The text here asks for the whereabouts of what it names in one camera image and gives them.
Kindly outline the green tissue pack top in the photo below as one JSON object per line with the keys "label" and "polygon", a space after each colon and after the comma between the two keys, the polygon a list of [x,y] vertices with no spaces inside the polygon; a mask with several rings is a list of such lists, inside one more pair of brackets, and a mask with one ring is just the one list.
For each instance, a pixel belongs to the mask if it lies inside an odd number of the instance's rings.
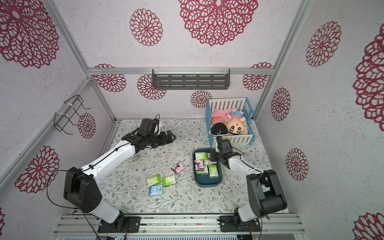
{"label": "green tissue pack top", "polygon": [[196,152],[195,153],[195,159],[196,160],[207,160],[208,159],[207,152]]}

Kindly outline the pink kuromi pack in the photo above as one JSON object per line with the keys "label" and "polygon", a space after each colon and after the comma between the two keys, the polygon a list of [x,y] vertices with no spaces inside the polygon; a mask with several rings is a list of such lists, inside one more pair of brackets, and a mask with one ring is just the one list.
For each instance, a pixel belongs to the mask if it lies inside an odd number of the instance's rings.
{"label": "pink kuromi pack", "polygon": [[183,170],[185,170],[185,165],[182,162],[178,162],[176,165],[174,165],[171,170],[176,174],[180,174]]}
{"label": "pink kuromi pack", "polygon": [[204,171],[204,161],[203,160],[194,160],[195,172]]}

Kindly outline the blue tissue pack bottom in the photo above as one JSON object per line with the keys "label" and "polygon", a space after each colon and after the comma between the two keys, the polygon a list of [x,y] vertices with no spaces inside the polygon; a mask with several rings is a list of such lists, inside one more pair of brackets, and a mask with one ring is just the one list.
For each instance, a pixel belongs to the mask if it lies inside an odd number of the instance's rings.
{"label": "blue tissue pack bottom", "polygon": [[161,196],[163,194],[162,185],[154,185],[149,187],[149,197]]}

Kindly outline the pink tissue pack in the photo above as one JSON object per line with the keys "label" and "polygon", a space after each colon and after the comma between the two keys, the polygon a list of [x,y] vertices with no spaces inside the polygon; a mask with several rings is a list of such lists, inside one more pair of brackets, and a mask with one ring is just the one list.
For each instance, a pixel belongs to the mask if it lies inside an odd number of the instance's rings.
{"label": "pink tissue pack", "polygon": [[207,159],[205,160],[205,165],[211,166],[211,165],[216,165],[216,164],[217,164],[217,162],[212,160],[212,154],[207,153]]}

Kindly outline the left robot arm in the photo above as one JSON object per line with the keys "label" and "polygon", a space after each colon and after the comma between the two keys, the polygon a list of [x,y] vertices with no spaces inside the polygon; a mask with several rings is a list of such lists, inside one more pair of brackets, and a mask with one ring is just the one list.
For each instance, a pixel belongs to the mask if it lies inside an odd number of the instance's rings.
{"label": "left robot arm", "polygon": [[138,152],[171,144],[176,139],[172,131],[160,131],[159,119],[143,119],[140,127],[123,136],[114,148],[88,165],[66,172],[64,199],[110,225],[122,225],[124,214],[102,197],[101,181]]}

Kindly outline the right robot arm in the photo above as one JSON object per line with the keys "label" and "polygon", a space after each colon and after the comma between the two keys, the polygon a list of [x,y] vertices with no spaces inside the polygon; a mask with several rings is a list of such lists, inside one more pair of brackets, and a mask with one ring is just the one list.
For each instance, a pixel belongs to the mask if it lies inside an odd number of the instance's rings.
{"label": "right robot arm", "polygon": [[234,149],[230,140],[217,137],[214,161],[226,166],[247,181],[248,203],[234,211],[234,221],[245,224],[285,210],[288,207],[277,173],[263,170],[247,162],[243,153]]}

